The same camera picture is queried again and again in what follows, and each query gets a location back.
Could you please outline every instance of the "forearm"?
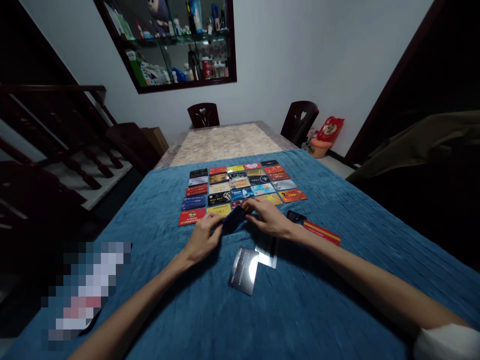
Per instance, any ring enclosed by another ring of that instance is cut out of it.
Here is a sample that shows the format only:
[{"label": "forearm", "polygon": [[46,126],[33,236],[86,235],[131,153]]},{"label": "forearm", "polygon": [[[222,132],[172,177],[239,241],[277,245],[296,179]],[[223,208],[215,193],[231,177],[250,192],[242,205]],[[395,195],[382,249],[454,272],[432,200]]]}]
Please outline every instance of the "forearm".
[{"label": "forearm", "polygon": [[372,263],[296,225],[289,240],[310,248],[390,320],[416,335],[420,328],[469,326],[461,317],[418,289]]},{"label": "forearm", "polygon": [[157,276],[115,311],[69,359],[121,359],[170,285],[192,265],[182,254],[175,256]]}]

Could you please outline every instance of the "baseboard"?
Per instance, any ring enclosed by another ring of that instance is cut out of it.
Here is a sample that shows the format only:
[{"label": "baseboard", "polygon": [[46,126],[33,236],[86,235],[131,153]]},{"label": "baseboard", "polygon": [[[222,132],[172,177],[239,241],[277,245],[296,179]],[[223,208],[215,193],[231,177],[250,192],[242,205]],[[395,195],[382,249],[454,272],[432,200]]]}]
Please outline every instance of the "baseboard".
[{"label": "baseboard", "polygon": [[326,154],[332,158],[334,158],[335,160],[341,162],[342,164],[344,165],[347,165],[349,168],[352,168],[354,170],[357,170],[358,167],[356,167],[355,165],[349,163],[348,161],[345,160],[345,158],[343,156],[340,156],[338,155],[335,151],[332,151],[332,150],[327,150],[326,151]]}]

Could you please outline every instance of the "person's left hand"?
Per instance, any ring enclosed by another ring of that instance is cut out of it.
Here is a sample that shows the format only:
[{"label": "person's left hand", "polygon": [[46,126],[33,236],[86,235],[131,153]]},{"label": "person's left hand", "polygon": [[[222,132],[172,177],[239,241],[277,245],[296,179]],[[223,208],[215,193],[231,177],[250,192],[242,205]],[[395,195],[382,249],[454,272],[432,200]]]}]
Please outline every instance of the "person's left hand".
[{"label": "person's left hand", "polygon": [[196,264],[202,261],[217,247],[224,225],[218,225],[213,234],[211,234],[212,228],[220,223],[224,217],[225,216],[217,213],[208,212],[195,224],[190,239],[181,251],[181,255],[184,256],[188,262]]}]

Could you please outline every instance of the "blue tablecloth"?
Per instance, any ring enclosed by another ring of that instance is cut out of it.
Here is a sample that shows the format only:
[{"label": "blue tablecloth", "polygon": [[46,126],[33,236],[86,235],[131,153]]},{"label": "blue tablecloth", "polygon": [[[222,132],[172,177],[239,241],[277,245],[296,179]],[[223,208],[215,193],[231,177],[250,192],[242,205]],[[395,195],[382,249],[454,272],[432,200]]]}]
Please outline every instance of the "blue tablecloth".
[{"label": "blue tablecloth", "polygon": [[[100,312],[97,329],[187,242],[178,227],[191,170],[276,159],[308,200],[279,209],[341,235],[342,247],[397,275],[480,329],[480,275],[412,230],[302,150],[151,171],[97,241],[131,241],[131,276]],[[306,249],[279,244],[277,269],[259,264],[253,296],[228,286],[239,246],[264,236],[249,223],[165,296],[128,359],[406,359],[413,339],[390,324]],[[43,308],[5,359],[64,359],[89,335],[40,351]]]}]

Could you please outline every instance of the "card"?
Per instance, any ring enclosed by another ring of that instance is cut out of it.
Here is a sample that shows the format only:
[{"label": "card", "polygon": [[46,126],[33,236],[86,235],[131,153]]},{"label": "card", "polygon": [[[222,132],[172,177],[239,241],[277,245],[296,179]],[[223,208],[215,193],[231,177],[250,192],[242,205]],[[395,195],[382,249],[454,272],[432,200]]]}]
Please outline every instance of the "card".
[{"label": "card", "polygon": [[227,234],[231,234],[245,220],[247,212],[241,206],[236,206],[231,213],[223,219],[223,230]]},{"label": "card", "polygon": [[258,262],[273,269],[277,268],[277,238],[259,237],[255,251],[258,251]]},{"label": "card", "polygon": [[266,199],[275,206],[282,205],[284,203],[276,192],[267,195],[257,196],[256,199]]},{"label": "card", "polygon": [[293,189],[293,190],[286,190],[286,191],[279,191],[281,199],[284,203],[292,203],[295,201],[300,200],[307,200],[307,195],[300,189]]},{"label": "card", "polygon": [[206,209],[207,213],[217,213],[219,215],[228,215],[230,214],[231,211],[232,211],[232,208],[230,207],[230,204],[209,207]]},{"label": "card", "polygon": [[208,169],[193,170],[193,171],[190,171],[190,179],[207,176],[208,174],[209,174]]},{"label": "card", "polygon": [[232,201],[237,201],[237,200],[240,200],[240,199],[253,198],[254,197],[254,192],[252,191],[251,188],[245,187],[243,189],[230,191],[230,195],[231,195],[231,200]]},{"label": "card", "polygon": [[185,211],[190,209],[203,208],[206,202],[207,201],[205,195],[184,197],[183,203],[181,204],[181,210]]},{"label": "card", "polygon": [[208,206],[215,206],[219,204],[226,204],[232,200],[229,192],[219,192],[208,195]]},{"label": "card", "polygon": [[228,176],[230,177],[230,179],[246,178],[247,173],[245,171],[242,171],[242,172],[228,174]]},{"label": "card", "polygon": [[246,171],[247,176],[260,176],[260,175],[267,175],[265,170],[263,169],[258,169],[258,170],[247,170]]},{"label": "card", "polygon": [[292,180],[274,181],[271,184],[277,191],[293,189],[297,187],[297,185],[295,185],[295,183]]},{"label": "card", "polygon": [[268,184],[270,182],[270,178],[267,175],[249,176],[248,180],[252,185]]},{"label": "card", "polygon": [[299,214],[298,212],[288,210],[286,213],[286,218],[292,223],[303,225],[304,221],[307,220],[305,215]]},{"label": "card", "polygon": [[188,186],[196,186],[200,184],[208,184],[209,182],[209,177],[208,176],[200,176],[200,177],[194,177],[188,180]]},{"label": "card", "polygon": [[229,166],[226,168],[227,173],[238,173],[239,171],[243,171],[244,166],[243,165],[235,165],[235,166]]},{"label": "card", "polygon": [[330,230],[327,230],[326,228],[318,226],[313,222],[307,221],[307,220],[303,222],[303,227],[307,229],[309,232],[314,233],[315,235],[318,235],[322,239],[327,240],[328,242],[331,242],[332,244],[335,244],[338,247],[341,246],[340,241],[342,239],[340,238],[340,235],[334,232],[331,232]]},{"label": "card", "polygon": [[228,285],[251,296],[254,293],[258,265],[259,252],[240,246],[231,268]]},{"label": "card", "polygon": [[232,208],[235,208],[235,207],[237,207],[238,205],[241,205],[241,204],[243,204],[243,203],[246,202],[246,201],[247,201],[247,200],[232,201],[232,202],[231,202],[231,207],[232,207]]},{"label": "card", "polygon": [[274,173],[283,173],[285,171],[285,169],[280,165],[265,167],[263,170],[265,170],[268,175]]},{"label": "card", "polygon": [[245,164],[243,165],[243,167],[245,168],[245,170],[253,170],[253,169],[260,169],[262,165],[259,162],[254,162],[251,164]]},{"label": "card", "polygon": [[235,180],[230,180],[230,188],[232,190],[246,188],[250,186],[250,181],[248,177],[240,177]]},{"label": "card", "polygon": [[266,167],[266,166],[278,165],[279,162],[278,162],[277,160],[268,160],[268,161],[260,161],[260,164],[261,164],[263,167]]},{"label": "card", "polygon": [[223,174],[227,172],[227,168],[225,166],[220,166],[220,167],[212,167],[208,174],[210,176],[215,175],[215,174]]},{"label": "card", "polygon": [[196,210],[181,212],[180,218],[178,219],[178,226],[195,224],[198,220],[200,220],[204,216],[205,216],[205,209],[196,209]]},{"label": "card", "polygon": [[230,191],[230,185],[228,182],[222,182],[219,184],[210,185],[208,187],[208,192],[210,195],[216,193],[226,193],[227,191]]},{"label": "card", "polygon": [[286,180],[286,179],[290,179],[290,175],[288,175],[286,172],[276,172],[276,173],[270,174],[270,179],[272,181]]},{"label": "card", "polygon": [[205,195],[207,193],[207,184],[197,185],[189,187],[186,192],[185,196],[193,196],[193,195]]},{"label": "card", "polygon": [[210,185],[216,184],[216,183],[223,183],[225,181],[230,180],[228,174],[218,174],[218,175],[213,175],[210,176]]},{"label": "card", "polygon": [[260,196],[265,194],[274,193],[275,189],[272,184],[261,184],[261,185],[254,185],[251,187],[253,191],[253,195]]}]

